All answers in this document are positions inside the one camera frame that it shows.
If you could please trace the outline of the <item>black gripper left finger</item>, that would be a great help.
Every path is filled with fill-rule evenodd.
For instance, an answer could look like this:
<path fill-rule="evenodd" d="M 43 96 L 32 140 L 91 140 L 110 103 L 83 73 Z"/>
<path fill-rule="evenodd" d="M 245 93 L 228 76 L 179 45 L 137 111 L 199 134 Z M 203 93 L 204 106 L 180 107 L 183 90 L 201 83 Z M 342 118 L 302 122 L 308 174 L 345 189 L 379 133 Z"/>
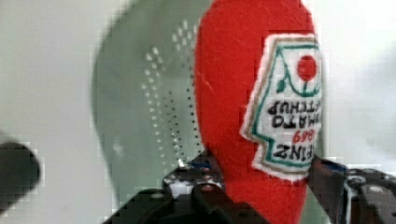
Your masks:
<path fill-rule="evenodd" d="M 265 218 L 226 194 L 216 159 L 204 151 L 166 175 L 159 189 L 139 191 L 103 224 L 265 224 Z"/>

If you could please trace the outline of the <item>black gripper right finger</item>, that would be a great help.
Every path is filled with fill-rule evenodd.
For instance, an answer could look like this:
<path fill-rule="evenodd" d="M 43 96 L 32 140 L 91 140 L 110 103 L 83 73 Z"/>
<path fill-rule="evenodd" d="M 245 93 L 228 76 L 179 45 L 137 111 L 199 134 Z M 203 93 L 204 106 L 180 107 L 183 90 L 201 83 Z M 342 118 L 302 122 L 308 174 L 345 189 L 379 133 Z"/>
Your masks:
<path fill-rule="evenodd" d="M 396 224 L 393 175 L 315 156 L 307 184 L 332 224 Z"/>

